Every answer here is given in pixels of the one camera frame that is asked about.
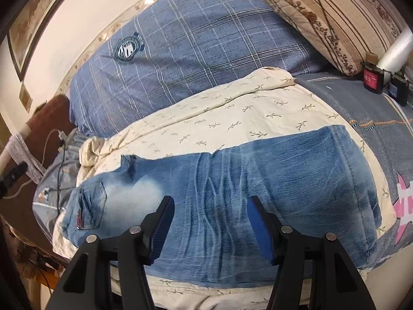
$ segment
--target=silver rivet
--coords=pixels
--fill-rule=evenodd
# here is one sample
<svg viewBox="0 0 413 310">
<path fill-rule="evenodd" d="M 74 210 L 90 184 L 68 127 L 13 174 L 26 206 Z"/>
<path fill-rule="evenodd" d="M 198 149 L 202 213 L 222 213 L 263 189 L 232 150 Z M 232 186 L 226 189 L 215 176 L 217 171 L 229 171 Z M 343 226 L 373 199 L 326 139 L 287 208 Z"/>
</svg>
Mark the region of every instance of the silver rivet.
<svg viewBox="0 0 413 310">
<path fill-rule="evenodd" d="M 292 227 L 288 225 L 284 225 L 283 227 L 281 227 L 281 231 L 282 233 L 290 234 L 292 233 Z"/>
<path fill-rule="evenodd" d="M 140 226 L 132 226 L 132 227 L 129 229 L 129 231 L 130 231 L 132 234 L 138 234 L 138 233 L 140 233 L 140 231 L 142 231 L 142 229 L 140 228 Z"/>
<path fill-rule="evenodd" d="M 98 237 L 96 235 L 91 234 L 86 238 L 86 242 L 87 243 L 92 243 L 92 242 L 95 242 L 97 239 L 98 239 Z"/>
<path fill-rule="evenodd" d="M 327 240 L 330 241 L 336 241 L 337 240 L 337 236 L 334 233 L 328 232 L 325 237 L 327 238 Z"/>
</svg>

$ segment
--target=circular logo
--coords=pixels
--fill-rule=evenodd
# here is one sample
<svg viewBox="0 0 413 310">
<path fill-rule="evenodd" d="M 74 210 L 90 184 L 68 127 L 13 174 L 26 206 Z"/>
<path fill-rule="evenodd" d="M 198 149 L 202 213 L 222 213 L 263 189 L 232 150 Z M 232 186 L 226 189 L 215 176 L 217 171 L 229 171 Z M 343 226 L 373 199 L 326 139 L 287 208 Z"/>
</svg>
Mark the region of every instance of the circular logo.
<svg viewBox="0 0 413 310">
<path fill-rule="evenodd" d="M 134 36 L 125 37 L 118 43 L 114 51 L 115 58 L 122 62 L 129 62 L 138 51 L 143 51 L 144 48 L 142 37 L 134 33 Z"/>
</svg>

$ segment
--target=blue gripper pad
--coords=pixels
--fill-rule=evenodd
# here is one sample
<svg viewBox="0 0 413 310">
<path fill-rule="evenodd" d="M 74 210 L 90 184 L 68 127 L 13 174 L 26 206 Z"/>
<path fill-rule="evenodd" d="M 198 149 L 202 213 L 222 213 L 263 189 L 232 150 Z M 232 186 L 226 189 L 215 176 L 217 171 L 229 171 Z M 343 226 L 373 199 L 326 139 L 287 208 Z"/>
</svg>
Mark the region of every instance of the blue gripper pad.
<svg viewBox="0 0 413 310">
<path fill-rule="evenodd" d="M 158 220 L 158 224 L 152 234 L 152 243 L 149 259 L 154 262 L 160 257 L 162 248 L 168 235 L 169 228 L 172 223 L 173 215 L 175 214 L 175 203 L 172 197 L 169 197 L 168 204 L 166 205 L 162 215 Z"/>
<path fill-rule="evenodd" d="M 261 255 L 273 265 L 276 258 L 273 251 L 273 240 L 252 197 L 247 202 L 247 214 L 255 239 L 257 239 L 259 249 L 261 250 Z"/>
</svg>

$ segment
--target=white plastic roll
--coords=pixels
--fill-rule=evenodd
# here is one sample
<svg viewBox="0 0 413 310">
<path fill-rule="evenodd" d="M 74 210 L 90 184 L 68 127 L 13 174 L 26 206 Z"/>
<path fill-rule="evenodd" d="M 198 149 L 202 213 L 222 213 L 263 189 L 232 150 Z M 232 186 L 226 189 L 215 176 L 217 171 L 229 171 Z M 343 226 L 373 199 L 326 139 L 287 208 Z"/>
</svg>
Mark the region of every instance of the white plastic roll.
<svg viewBox="0 0 413 310">
<path fill-rule="evenodd" d="M 406 64 L 409 54 L 413 50 L 413 33 L 409 27 L 404 28 L 389 50 L 377 64 L 378 68 L 397 72 Z M 390 74 L 385 72 L 384 84 L 390 81 Z"/>
</svg>

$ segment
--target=dark bottle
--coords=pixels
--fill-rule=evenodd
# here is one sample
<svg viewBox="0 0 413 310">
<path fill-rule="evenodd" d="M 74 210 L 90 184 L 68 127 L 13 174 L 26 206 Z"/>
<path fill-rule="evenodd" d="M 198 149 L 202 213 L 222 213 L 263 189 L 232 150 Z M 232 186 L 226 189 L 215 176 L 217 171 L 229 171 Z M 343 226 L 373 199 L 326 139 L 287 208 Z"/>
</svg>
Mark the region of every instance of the dark bottle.
<svg viewBox="0 0 413 310">
<path fill-rule="evenodd" d="M 377 67 L 379 57 L 375 53 L 366 52 L 366 62 L 363 70 L 364 88 L 370 92 L 382 94 L 385 73 Z"/>
<path fill-rule="evenodd" d="M 389 96 L 391 96 L 400 106 L 406 106 L 409 95 L 409 81 L 398 73 L 392 73 L 389 81 Z"/>
</svg>

